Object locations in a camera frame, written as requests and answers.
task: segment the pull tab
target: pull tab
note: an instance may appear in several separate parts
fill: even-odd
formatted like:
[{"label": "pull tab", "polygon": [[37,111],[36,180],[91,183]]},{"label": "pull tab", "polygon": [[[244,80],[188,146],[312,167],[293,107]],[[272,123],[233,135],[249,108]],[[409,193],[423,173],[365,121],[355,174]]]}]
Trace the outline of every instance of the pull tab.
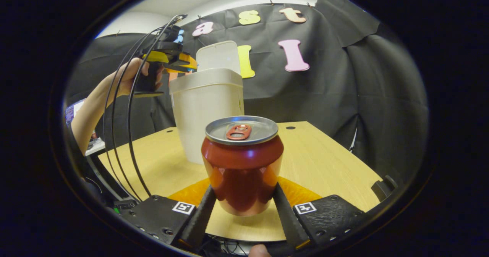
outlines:
[{"label": "pull tab", "polygon": [[247,124],[234,125],[227,134],[226,138],[232,141],[243,141],[249,137],[251,126]]}]

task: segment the white bucket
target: white bucket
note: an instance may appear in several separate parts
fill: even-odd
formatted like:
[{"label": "white bucket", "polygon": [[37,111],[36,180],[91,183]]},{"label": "white bucket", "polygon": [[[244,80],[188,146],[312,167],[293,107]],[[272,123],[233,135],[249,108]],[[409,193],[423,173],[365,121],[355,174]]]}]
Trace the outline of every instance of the white bucket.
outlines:
[{"label": "white bucket", "polygon": [[245,114],[243,79],[227,68],[197,71],[170,81],[173,115],[187,160],[203,165],[201,146],[212,121]]}]

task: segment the black fabric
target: black fabric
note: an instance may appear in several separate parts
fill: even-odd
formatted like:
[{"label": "black fabric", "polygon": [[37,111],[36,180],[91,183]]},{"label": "black fabric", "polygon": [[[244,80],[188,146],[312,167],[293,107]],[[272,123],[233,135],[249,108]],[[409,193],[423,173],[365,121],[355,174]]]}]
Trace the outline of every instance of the black fabric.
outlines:
[{"label": "black fabric", "polygon": [[[304,23],[279,10],[300,10]],[[239,13],[256,10],[256,24],[241,25]],[[192,36],[197,25],[212,21],[213,31]],[[349,149],[381,177],[407,181],[421,163],[426,145],[428,108],[419,71],[400,40],[348,0],[318,0],[315,7],[258,4],[233,8],[182,26],[183,49],[195,57],[200,48],[225,40],[250,45],[256,75],[243,80],[247,115],[276,122],[308,121]],[[94,40],[74,73],[70,100],[88,95],[142,34],[119,34]],[[278,45],[297,39],[307,71],[288,72]],[[168,76],[164,95],[134,99],[133,138],[175,126]],[[127,142],[127,97],[119,97],[115,114],[117,144]]]}]

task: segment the person's hand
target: person's hand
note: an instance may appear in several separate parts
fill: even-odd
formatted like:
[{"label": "person's hand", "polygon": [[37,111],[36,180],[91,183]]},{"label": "person's hand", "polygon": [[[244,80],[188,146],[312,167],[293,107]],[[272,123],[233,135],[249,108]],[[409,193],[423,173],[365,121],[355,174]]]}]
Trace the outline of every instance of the person's hand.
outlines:
[{"label": "person's hand", "polygon": [[271,257],[264,245],[254,245],[248,254],[249,257]]},{"label": "person's hand", "polygon": [[[133,58],[129,62],[129,66],[127,67],[126,73],[122,77],[121,85],[119,87],[119,91],[117,92],[118,97],[121,95],[129,95],[129,93],[131,93],[131,88],[132,88],[133,82],[134,82],[134,76],[136,76],[136,72],[138,71],[139,66],[141,65],[142,62],[143,62],[143,60],[141,58],[137,58],[137,57]],[[122,65],[120,67],[119,71],[117,71],[117,77],[115,78],[113,88],[116,87],[116,84],[119,81],[121,74],[124,72],[126,65],[127,65],[127,63]],[[143,68],[141,69],[141,74],[148,76],[149,67],[150,67],[150,64],[148,62],[145,62]],[[161,66],[157,71],[156,89],[158,89],[162,85],[162,83],[160,81],[161,81],[161,77],[163,76],[163,74],[162,74],[163,69],[164,69],[164,67]],[[116,74],[115,72],[112,73],[109,76],[109,78],[112,79],[115,74]]]}]

